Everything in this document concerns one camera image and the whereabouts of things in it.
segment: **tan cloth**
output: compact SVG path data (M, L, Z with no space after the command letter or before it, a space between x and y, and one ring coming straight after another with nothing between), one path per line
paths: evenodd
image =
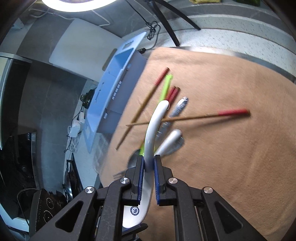
M100 173L104 186L126 167L147 126L132 129L118 151L119 139L156 78L165 67L189 104L182 115L249 108L249 118L212 118L174 123L185 145L164 157L163 165L189 186L213 187L268 241L279 241L296 217L296 87L258 64L217 54L158 48L145 70L111 141ZM139 121L149 120L160 96L158 88ZM158 207L155 194L144 220L145 240L174 240L172 207Z

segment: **chopstick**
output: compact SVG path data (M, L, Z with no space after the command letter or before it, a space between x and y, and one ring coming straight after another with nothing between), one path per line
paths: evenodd
M218 116L231 116L231 115L250 115L250 110L235 109L235 110L223 110L223 111L218 111L218 112L208 113L203 115L176 116L172 118L164 118L161 120L161 122L185 121L185 120L211 118L211 117L218 117ZM146 124L149 124L149 121L130 123L126 126L138 126L138 125L146 125Z
M148 93L148 95L146 96L145 100L143 101L142 105L140 106L140 108L138 109L138 111L136 112L135 116L132 119L132 123L136 122L141 113L143 112L144 108L146 107L146 105L148 104L149 100L151 99L152 95L155 93L157 87L159 86L159 84L161 83L161 81L164 79L164 77L167 75L167 73L169 72L169 68L166 67L163 72L161 73L161 75L158 77L158 79L156 80L153 88L150 90L150 92ZM124 132L122 138L120 139L119 143L116 146L116 150L118 150L118 148L121 146L121 144L123 143L123 141L125 140L125 138L127 137L128 133L131 131L132 126L129 126L126 131Z
M179 94L179 92L180 92L180 88L175 87L172 94L168 98L168 102L170 103L170 105L174 103L174 101L175 101L177 95Z
M174 89L176 88L176 86L172 86L167 94L167 96L165 97L165 99L168 101L169 98L171 97L172 93L174 92Z
M163 89L160 94L159 102L165 100L165 98L168 94L168 90L170 88L170 84L172 82L172 79L173 79L173 76L171 74L166 75L165 80L164 80L164 84L163 84Z

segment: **metal screw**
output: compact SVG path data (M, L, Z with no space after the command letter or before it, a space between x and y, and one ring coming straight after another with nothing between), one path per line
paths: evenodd
M86 192L86 193L93 193L93 192L94 192L94 187L87 187L87 188L85 189L85 192Z
M204 192L207 193L207 194L211 194L213 192L213 188L211 188L211 187L205 187L204 188Z
M120 182L121 182L122 184L126 184L126 183L129 182L129 179L128 179L127 177L123 177L123 178L120 179Z
M177 179L177 178L174 178L174 177L171 177L171 178L168 180L168 182L169 182L170 184L175 184L175 183L178 182L178 179Z

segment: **metal edge trim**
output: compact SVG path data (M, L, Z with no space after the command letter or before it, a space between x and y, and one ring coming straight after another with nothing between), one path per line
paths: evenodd
M16 54L12 54L12 53L5 53L5 52L0 52L0 57L6 57L6 58L12 58L12 59L17 59L20 61L24 61L24 62L28 62L28 63L32 63L32 60L29 60L27 58L18 56Z
M1 93L0 93L0 149L3 150L3 140L2 140L2 132L1 132L1 112L2 112L2 101L3 101L3 93L4 93L4 89L5 89L5 83L7 80L7 76L8 73L10 71L11 65L12 65L12 61L13 59L8 59L4 68L4 74L2 75L2 78L0 79L0 85L2 85L1 87Z
M282 76L286 77L287 79L289 79L293 83L296 81L296 77L294 75L292 75L291 73L289 73L288 71L286 71L286 70L284 70L272 63L269 63L265 60L262 60L262 59L259 59L257 57L253 57L253 56L250 56L247 54L243 54L243 53L239 53L239 52L235 52L235 51L231 51L231 50L209 48L209 47L190 47L190 46L188 46L188 47L172 47L172 48L184 49L184 50L188 50L188 51L201 52L201 53L222 54L222 55L242 58L242 59L260 64L262 66L265 66L265 67L281 74Z
M37 155L36 155L36 132L31 133L31 156L32 156L32 167L33 175L36 184L36 188L40 189L39 179L38 179L38 170L37 170Z

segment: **white ceramic spoon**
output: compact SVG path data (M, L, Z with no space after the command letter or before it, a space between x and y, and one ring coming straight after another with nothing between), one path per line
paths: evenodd
M138 207L124 206L123 212L123 227L131 228L137 224L140 224L148 211L149 204L152 197L152 191L154 186L154 143L157 130L161 123L161 119L169 108L169 102L167 100L161 101L151 119L146 131L145 145L144 145L144 180L142 187L141 204Z

